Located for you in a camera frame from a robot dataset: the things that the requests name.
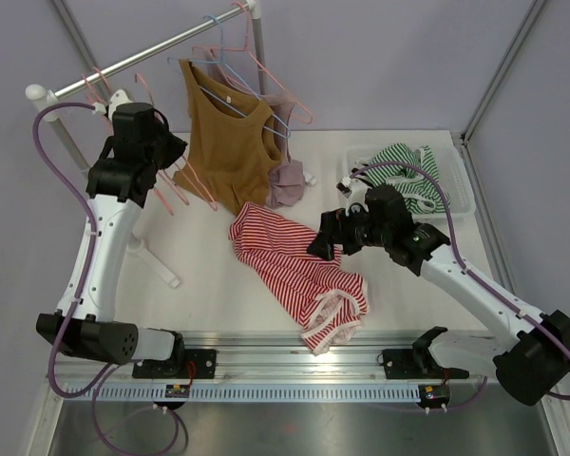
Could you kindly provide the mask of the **red white striped tank top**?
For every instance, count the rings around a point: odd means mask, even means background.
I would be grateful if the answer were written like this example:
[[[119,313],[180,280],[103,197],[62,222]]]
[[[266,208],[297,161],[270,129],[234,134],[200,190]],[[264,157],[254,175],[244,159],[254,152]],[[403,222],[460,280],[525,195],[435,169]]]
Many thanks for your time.
[[[311,228],[253,202],[229,229],[237,259],[258,274],[319,355],[352,339],[370,303],[367,281],[341,268],[340,252],[331,260],[307,253],[314,238]]]

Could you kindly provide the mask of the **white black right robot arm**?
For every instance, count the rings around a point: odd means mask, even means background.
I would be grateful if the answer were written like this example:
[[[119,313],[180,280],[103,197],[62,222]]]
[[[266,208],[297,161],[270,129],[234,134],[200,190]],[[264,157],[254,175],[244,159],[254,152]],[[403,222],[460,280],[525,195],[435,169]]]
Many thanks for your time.
[[[488,338],[447,328],[425,332],[412,346],[412,365],[424,376],[454,369],[492,377],[518,402],[536,405],[570,372],[570,318],[544,313],[465,262],[454,238],[413,220],[391,185],[366,190],[362,202],[325,212],[308,254],[332,260],[364,247],[384,249],[390,259],[437,286],[489,329]]]

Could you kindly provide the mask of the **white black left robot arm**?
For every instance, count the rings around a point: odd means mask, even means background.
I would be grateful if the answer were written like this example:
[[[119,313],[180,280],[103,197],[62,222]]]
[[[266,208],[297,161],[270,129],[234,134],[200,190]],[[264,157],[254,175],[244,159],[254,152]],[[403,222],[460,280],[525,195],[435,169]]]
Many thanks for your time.
[[[118,280],[127,245],[157,176],[182,157],[187,143],[173,135],[164,115],[148,103],[111,107],[113,132],[87,174],[86,189],[66,188],[85,211],[85,230],[70,283],[36,331],[50,344],[48,375],[59,354],[105,367],[133,364],[143,379],[210,378],[211,350],[187,350],[175,331],[140,328],[115,318]]]

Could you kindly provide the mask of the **green white striped tank top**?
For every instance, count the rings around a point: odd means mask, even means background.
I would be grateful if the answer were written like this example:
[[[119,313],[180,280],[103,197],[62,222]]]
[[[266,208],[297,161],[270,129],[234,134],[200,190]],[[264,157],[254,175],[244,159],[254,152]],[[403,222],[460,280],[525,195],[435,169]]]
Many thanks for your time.
[[[433,150],[428,145],[412,148],[399,142],[391,144],[370,159],[355,161],[357,169],[379,162],[403,162],[421,169],[440,184],[440,171]],[[380,166],[369,169],[358,176],[368,185],[391,184],[402,194],[408,210],[417,216],[443,214],[446,207],[436,187],[422,173],[401,165]]]

